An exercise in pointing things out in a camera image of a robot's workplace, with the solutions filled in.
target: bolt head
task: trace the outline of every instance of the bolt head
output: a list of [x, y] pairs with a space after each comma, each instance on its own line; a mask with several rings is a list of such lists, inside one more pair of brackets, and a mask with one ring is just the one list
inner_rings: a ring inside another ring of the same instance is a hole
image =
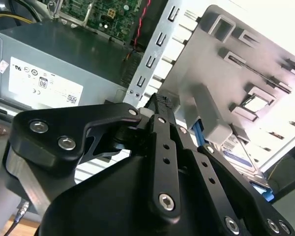
[[289, 235], [291, 234], [290, 229], [282, 222], [280, 221], [280, 226], [282, 227], [282, 229], [287, 232]]
[[48, 125], [42, 121], [35, 120], [29, 124], [30, 129], [38, 134], [43, 134], [48, 131]]
[[184, 134], [187, 133], [187, 130], [186, 130], [184, 127], [179, 127], [179, 130], [180, 130], [182, 133], [184, 133]]
[[165, 210], [167, 211], [174, 210], [174, 207], [175, 207], [174, 200], [168, 194], [162, 193], [159, 195], [158, 199], [159, 199], [159, 203]]
[[138, 113], [132, 109], [129, 109], [129, 113], [133, 116], [136, 116]]
[[269, 224], [270, 228], [271, 228], [275, 233], [277, 233], [277, 234], [280, 233], [279, 228], [276, 226], [276, 224], [275, 224], [272, 220], [268, 219], [268, 220], [267, 220], [267, 223]]
[[236, 224], [236, 222], [230, 218], [229, 216], [225, 217], [225, 224], [227, 228], [234, 234], [234, 235], [239, 235], [239, 227]]
[[210, 146], [206, 146], [206, 149], [207, 149], [209, 152], [214, 153], [214, 149], [213, 149], [212, 147], [210, 147]]
[[71, 151], [75, 148], [75, 141], [69, 137], [61, 137], [58, 140], [58, 145], [60, 148], [66, 151]]
[[158, 118], [158, 121], [161, 122], [161, 123], [163, 123], [163, 124], [166, 123], [166, 121], [162, 117], [159, 117]]

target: hole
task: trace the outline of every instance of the hole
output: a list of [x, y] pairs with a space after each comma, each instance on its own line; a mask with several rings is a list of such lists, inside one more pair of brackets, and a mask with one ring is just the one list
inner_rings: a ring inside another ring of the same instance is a hole
[[159, 35], [159, 37], [158, 37], [158, 39], [156, 41], [156, 45], [157, 46], [162, 46], [162, 44], [164, 43], [164, 40], [165, 40], [166, 36], [167, 36], [166, 34], [160, 33], [160, 35]]
[[280, 139], [280, 140], [283, 140], [284, 139], [284, 137], [282, 135], [279, 135], [277, 133], [270, 132], [269, 134], [272, 135], [272, 136], [274, 136], [274, 137], [276, 137], [276, 138], [278, 138], [278, 139]]
[[154, 62], [155, 62], [155, 58], [152, 59], [152, 56], [149, 56], [147, 63], [146, 63], [147, 68], [152, 68]]
[[167, 159], [167, 158], [164, 158], [163, 161], [164, 161], [164, 163], [167, 164], [167, 165], [169, 165], [169, 164], [171, 163], [170, 160]]
[[243, 38], [246, 39], [246, 40], [249, 41], [249, 42], [256, 42], [255, 39], [253, 39], [252, 37], [250, 37], [250, 36], [248, 36], [248, 35], [246, 35], [246, 34], [243, 36]]
[[92, 146], [94, 140], [95, 140], [95, 138], [93, 136], [87, 137], [87, 139], [85, 140], [84, 154], [86, 154], [89, 151], [89, 149]]
[[236, 226], [235, 226], [235, 224], [233, 222], [230, 222], [230, 226], [231, 226], [232, 229], [236, 229]]
[[294, 121], [290, 121], [290, 124], [291, 124], [292, 126], [295, 126], [295, 122], [294, 122]]
[[174, 22], [178, 13], [179, 13], [179, 8], [173, 6], [171, 13], [169, 14], [167, 19], [171, 22]]
[[229, 33], [232, 31], [233, 25], [231, 25], [229, 22], [220, 19], [216, 26], [214, 27], [211, 35], [213, 35], [216, 39], [223, 42], [226, 37], [229, 35]]
[[215, 184], [215, 180], [213, 178], [208, 178], [212, 184]]
[[271, 149], [269, 149], [268, 147], [264, 147], [263, 149], [266, 151], [271, 151]]
[[142, 76], [140, 76], [139, 81], [137, 83], [137, 86], [140, 87], [140, 88], [142, 88], [142, 86], [143, 86], [143, 84], [144, 84], [145, 81], [146, 81], [146, 79], [143, 78]]

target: black cable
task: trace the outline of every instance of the black cable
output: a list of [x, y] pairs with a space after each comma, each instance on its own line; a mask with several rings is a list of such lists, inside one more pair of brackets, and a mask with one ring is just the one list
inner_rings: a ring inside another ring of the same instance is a hole
[[23, 216], [25, 215], [25, 213], [27, 212], [27, 210], [28, 210], [29, 207], [30, 207], [30, 203], [29, 202], [25, 202], [22, 205], [22, 207], [16, 213], [12, 225], [10, 226], [10, 228], [8, 229], [8, 231], [4, 234], [4, 236], [8, 236], [12, 232], [12, 230], [14, 230], [14, 228], [21, 221], [21, 219], [23, 218]]
[[12, 225], [10, 226], [8, 231], [4, 234], [4, 236], [8, 236], [17, 225], [18, 225], [18, 222], [13, 221]]
[[[9, 0], [10, 11], [12, 14], [16, 14], [12, 0]], [[18, 19], [14, 19], [16, 26], [21, 26], [21, 22]]]
[[20, 0], [15, 0], [18, 4], [20, 4], [21, 6], [25, 7], [27, 9], [27, 11], [30, 12], [30, 14], [32, 15], [32, 17], [37, 21], [37, 22], [40, 22], [40, 19], [37, 15], [36, 12], [34, 12], [32, 10], [32, 8], [28, 5], [28, 4], [25, 4], [24, 2], [20, 1]]

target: motherboard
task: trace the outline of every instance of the motherboard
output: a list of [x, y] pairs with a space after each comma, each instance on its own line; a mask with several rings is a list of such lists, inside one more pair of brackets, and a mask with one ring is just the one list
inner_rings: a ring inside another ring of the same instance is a hole
[[143, 0], [64, 0], [61, 12], [84, 21], [86, 26], [128, 42], [132, 37]]

